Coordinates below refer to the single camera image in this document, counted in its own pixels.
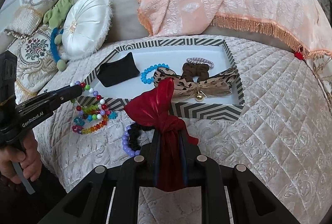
quilted bedspread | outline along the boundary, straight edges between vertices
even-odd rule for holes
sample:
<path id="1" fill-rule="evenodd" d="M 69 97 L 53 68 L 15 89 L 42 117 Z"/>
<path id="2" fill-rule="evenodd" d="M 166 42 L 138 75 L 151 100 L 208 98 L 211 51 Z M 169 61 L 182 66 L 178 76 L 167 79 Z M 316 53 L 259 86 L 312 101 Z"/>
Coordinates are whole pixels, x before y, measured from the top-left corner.
<path id="1" fill-rule="evenodd" d="M 240 119 L 184 119 L 200 139 L 202 154 L 218 163 L 243 163 L 301 223 L 318 224 L 332 204 L 332 120 L 317 80 L 304 61 L 278 48 L 249 40 L 226 40 L 239 69 L 246 105 Z M 114 48 L 104 45 L 89 58 L 69 62 L 45 86 L 54 90 L 83 80 Z M 94 134 L 71 131 L 74 110 L 63 104 L 34 129 L 44 164 L 70 191 L 95 166 L 118 166 L 127 159 L 121 136 L 131 123 L 125 112 Z M 141 142 L 152 140 L 143 133 Z M 200 189 L 172 193 L 141 188 L 138 222 L 200 223 Z"/>

red ribbon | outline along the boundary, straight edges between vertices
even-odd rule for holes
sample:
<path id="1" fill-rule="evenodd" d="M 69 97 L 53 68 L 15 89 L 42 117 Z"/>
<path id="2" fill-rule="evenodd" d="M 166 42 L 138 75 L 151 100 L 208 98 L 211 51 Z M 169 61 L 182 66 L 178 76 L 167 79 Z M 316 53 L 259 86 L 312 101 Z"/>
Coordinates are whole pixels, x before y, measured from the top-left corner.
<path id="1" fill-rule="evenodd" d="M 198 139 L 189 136 L 186 124 L 180 118 L 169 115 L 168 110 L 174 91 L 171 78 L 161 80 L 158 87 L 131 100 L 124 110 L 136 123 L 154 126 L 160 132 L 160 168 L 157 188 L 171 192 L 184 188 L 179 131 L 185 131 L 188 142 L 197 145 Z"/>

hair bow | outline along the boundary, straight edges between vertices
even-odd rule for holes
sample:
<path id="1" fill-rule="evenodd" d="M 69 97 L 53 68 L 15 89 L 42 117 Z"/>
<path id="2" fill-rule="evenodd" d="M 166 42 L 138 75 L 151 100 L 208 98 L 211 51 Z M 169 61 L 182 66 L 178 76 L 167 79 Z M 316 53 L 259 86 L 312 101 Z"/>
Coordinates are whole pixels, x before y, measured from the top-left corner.
<path id="1" fill-rule="evenodd" d="M 153 75 L 155 87 L 166 78 L 174 82 L 173 97 L 188 99 L 193 96 L 202 101 L 204 96 L 228 96 L 232 94 L 232 83 L 239 75 L 237 68 L 229 68 L 219 74 L 200 82 L 187 82 L 183 76 L 177 75 L 166 67 L 158 67 Z"/>
<path id="2" fill-rule="evenodd" d="M 157 188 L 175 191 L 184 188 L 180 161 L 179 131 L 185 131 L 188 142 L 197 145 L 198 139 L 189 136 L 186 124 L 168 114 L 174 83 L 164 79 L 157 88 L 132 99 L 125 107 L 127 115 L 143 126 L 154 126 L 160 132 L 160 167 Z"/>

floral embroidered pillow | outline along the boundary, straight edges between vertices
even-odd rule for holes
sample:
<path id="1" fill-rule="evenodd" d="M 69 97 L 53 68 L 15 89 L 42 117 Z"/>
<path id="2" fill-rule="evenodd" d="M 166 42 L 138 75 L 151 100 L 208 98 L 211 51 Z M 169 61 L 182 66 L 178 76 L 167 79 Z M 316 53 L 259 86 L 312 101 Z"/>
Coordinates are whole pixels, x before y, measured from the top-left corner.
<path id="1" fill-rule="evenodd" d="M 51 9 L 58 0 L 27 0 L 17 9 L 14 18 L 5 32 L 17 38 L 26 38 L 34 34 L 43 20 L 44 14 Z"/>
<path id="2" fill-rule="evenodd" d="M 51 29 L 43 24 L 33 36 L 17 39 L 8 48 L 17 56 L 17 104 L 36 96 L 58 71 L 50 51 L 51 33 Z M 59 54 L 63 54 L 62 45 Z"/>

chevron pattern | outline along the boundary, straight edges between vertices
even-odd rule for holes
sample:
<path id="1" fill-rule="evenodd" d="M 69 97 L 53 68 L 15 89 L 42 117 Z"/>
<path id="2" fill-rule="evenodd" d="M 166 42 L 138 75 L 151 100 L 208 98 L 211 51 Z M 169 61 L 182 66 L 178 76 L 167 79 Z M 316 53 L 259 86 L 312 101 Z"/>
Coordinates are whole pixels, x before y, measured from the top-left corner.
<path id="1" fill-rule="evenodd" d="M 204 45 L 204 46 L 223 46 L 227 57 L 230 61 L 231 67 L 236 67 L 235 60 L 232 52 L 230 51 L 227 43 L 223 39 L 214 38 L 169 38 L 159 39 L 145 42 L 137 42 L 128 45 L 119 46 L 114 49 L 90 74 L 86 77 L 84 82 L 91 84 L 91 82 L 97 77 L 100 65 L 106 62 L 111 62 L 114 56 L 119 52 L 128 51 L 132 49 L 141 49 L 149 47 L 162 47 L 162 46 L 177 46 L 177 45 Z M 206 104 L 206 103 L 188 103 L 188 102 L 172 102 L 170 107 L 170 114 L 178 117 L 185 118 L 199 118 L 199 119 L 222 119 L 236 121 L 242 112 L 244 107 L 244 94 L 243 86 L 240 75 L 235 81 L 234 90 L 237 90 L 239 96 L 239 104 L 235 105 L 223 105 L 223 104 Z M 98 103 L 95 97 L 81 96 L 77 101 L 82 106 L 89 106 Z M 121 111 L 130 99 L 121 98 L 107 98 L 106 104 L 111 110 Z"/>

